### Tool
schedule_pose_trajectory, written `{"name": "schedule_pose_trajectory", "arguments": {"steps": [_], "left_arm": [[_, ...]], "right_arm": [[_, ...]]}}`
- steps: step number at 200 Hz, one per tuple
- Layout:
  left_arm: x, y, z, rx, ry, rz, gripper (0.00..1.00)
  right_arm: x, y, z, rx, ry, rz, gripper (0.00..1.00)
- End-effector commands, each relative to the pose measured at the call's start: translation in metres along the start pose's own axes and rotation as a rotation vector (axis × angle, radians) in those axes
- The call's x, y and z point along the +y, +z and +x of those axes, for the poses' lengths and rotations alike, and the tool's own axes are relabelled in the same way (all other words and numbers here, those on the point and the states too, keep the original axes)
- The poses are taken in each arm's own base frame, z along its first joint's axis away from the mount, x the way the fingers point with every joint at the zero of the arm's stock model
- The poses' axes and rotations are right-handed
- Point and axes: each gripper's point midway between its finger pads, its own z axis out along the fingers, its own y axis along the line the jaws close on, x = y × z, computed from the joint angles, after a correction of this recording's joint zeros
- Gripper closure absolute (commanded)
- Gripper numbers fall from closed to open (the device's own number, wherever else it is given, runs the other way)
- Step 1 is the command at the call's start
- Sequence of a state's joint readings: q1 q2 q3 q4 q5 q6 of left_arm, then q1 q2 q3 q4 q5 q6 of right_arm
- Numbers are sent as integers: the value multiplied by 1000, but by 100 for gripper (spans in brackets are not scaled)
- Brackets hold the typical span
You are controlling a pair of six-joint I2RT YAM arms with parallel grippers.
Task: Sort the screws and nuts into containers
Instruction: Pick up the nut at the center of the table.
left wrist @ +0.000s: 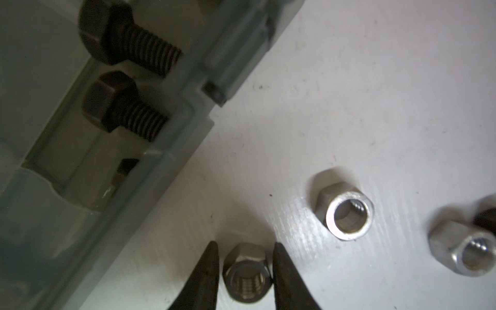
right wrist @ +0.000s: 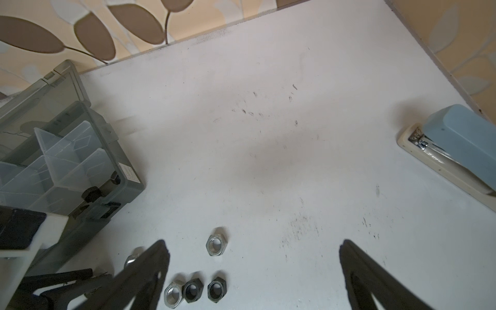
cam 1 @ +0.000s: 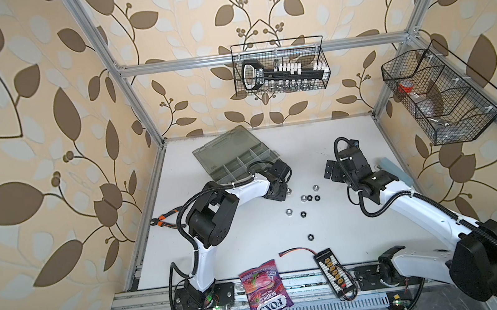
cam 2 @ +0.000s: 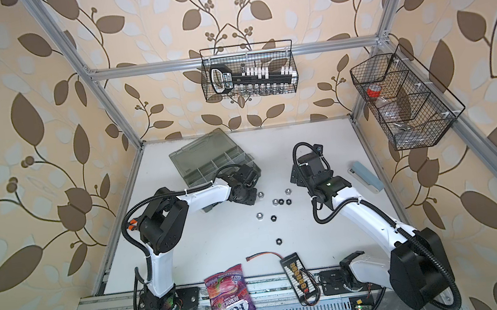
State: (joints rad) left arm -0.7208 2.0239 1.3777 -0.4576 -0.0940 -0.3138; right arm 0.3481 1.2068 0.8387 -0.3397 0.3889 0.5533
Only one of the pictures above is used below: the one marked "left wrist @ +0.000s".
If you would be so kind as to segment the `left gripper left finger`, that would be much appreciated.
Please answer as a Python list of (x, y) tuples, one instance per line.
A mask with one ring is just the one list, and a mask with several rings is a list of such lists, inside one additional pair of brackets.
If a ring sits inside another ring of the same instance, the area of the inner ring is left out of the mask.
[(215, 310), (220, 280), (218, 244), (210, 241), (169, 309)]

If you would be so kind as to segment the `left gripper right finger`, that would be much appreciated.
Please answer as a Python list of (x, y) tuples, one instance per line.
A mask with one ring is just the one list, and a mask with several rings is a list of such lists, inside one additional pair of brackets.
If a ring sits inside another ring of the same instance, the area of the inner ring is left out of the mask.
[(286, 248), (280, 242), (276, 242), (273, 249), (273, 285), (275, 288), (275, 309), (321, 310)]

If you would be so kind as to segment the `black hex bolt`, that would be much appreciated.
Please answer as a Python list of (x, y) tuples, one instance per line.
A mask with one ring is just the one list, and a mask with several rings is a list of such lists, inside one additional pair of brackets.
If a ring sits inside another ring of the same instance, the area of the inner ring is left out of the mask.
[(178, 47), (137, 25), (125, 1), (84, 1), (78, 30), (89, 54), (106, 65), (129, 60), (165, 77), (183, 56)]
[(83, 116), (106, 133), (123, 127), (153, 142), (169, 117), (144, 103), (135, 81), (122, 71), (102, 74), (81, 104)]

